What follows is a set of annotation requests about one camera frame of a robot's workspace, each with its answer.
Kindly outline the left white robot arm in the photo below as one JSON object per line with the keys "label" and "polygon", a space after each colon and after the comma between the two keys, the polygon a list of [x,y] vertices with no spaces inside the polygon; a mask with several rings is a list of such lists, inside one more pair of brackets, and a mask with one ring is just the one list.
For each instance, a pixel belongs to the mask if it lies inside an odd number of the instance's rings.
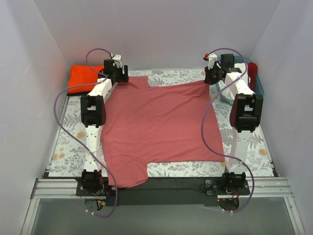
{"label": "left white robot arm", "polygon": [[115,83],[129,81],[128,66],[122,65],[121,55],[104,60],[104,68],[98,75],[98,84],[81,96],[81,121],[86,132],[85,163],[82,171],[82,188],[93,195],[104,190],[101,165],[96,160],[100,154],[100,134],[106,123],[104,98]]}

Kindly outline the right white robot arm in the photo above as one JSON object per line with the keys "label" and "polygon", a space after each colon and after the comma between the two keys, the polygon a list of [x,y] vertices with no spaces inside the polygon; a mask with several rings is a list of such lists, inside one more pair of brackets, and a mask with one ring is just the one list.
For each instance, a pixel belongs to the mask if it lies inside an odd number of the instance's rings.
{"label": "right white robot arm", "polygon": [[244,69],[236,66],[233,54],[206,54],[204,60],[205,83],[214,85],[222,81],[224,89],[230,90],[234,100],[229,116],[233,131],[232,147],[225,172],[221,177],[205,182],[208,195],[216,195],[220,191],[226,194],[239,193],[247,189],[246,154],[250,138],[259,126],[263,107],[263,96],[256,94],[248,85],[248,65]]}

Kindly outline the pink t shirt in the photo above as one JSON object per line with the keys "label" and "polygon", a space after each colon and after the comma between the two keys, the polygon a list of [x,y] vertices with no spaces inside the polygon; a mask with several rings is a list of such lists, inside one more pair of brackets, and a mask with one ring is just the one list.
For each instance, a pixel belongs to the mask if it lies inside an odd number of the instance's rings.
{"label": "pink t shirt", "polygon": [[215,112],[203,81],[150,86],[147,77],[118,84],[107,99],[101,132],[111,186],[147,181],[149,163],[224,161]]}

